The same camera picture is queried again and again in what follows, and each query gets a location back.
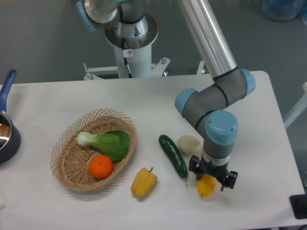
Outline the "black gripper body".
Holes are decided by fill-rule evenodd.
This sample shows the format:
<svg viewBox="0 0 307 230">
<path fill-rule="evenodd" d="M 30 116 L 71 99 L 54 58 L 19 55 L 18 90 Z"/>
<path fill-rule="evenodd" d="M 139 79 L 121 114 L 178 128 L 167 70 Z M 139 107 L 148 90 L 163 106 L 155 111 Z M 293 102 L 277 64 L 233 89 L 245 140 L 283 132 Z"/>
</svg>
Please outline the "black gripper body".
<svg viewBox="0 0 307 230">
<path fill-rule="evenodd" d="M 202 158 L 200 162 L 200 175 L 208 174 L 215 177 L 217 180 L 223 180 L 228 176 L 227 166 L 228 163 L 222 166 L 215 166 L 213 165 L 213 162 L 206 162 L 204 158 Z"/>
</svg>

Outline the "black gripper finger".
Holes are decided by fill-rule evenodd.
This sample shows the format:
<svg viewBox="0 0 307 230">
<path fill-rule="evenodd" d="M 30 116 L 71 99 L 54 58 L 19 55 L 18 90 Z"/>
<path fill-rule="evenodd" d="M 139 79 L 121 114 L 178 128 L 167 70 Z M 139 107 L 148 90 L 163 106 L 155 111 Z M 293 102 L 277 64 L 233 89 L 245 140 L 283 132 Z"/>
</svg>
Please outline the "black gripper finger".
<svg viewBox="0 0 307 230">
<path fill-rule="evenodd" d="M 189 160 L 189 171 L 196 175 L 197 181 L 204 174 L 204 169 L 202 168 L 202 161 L 196 155 L 192 155 Z"/>
<path fill-rule="evenodd" d="M 223 191 L 225 188 L 233 189 L 238 177 L 238 172 L 225 170 L 219 175 L 215 176 L 217 181 L 221 184 L 220 191 Z"/>
</svg>

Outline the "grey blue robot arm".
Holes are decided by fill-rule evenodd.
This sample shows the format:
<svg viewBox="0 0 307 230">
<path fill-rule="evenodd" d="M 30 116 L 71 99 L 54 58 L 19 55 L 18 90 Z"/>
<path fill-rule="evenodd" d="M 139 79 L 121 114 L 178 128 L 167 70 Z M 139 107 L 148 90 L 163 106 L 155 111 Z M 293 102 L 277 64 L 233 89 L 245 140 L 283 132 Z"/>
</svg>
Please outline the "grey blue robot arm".
<svg viewBox="0 0 307 230">
<path fill-rule="evenodd" d="M 201 157 L 193 156 L 189 171 L 200 179 L 208 174 L 222 188 L 232 189 L 238 174 L 227 166 L 238 133 L 237 118 L 226 108 L 244 99 L 256 87 L 254 76 L 238 68 L 216 17 L 206 0 L 178 2 L 213 84 L 202 91 L 184 89 L 175 107 L 204 140 Z M 79 14 L 90 31 L 103 27 L 114 47 L 120 78 L 153 76 L 151 45 L 158 29 L 141 0 L 79 0 Z"/>
</svg>

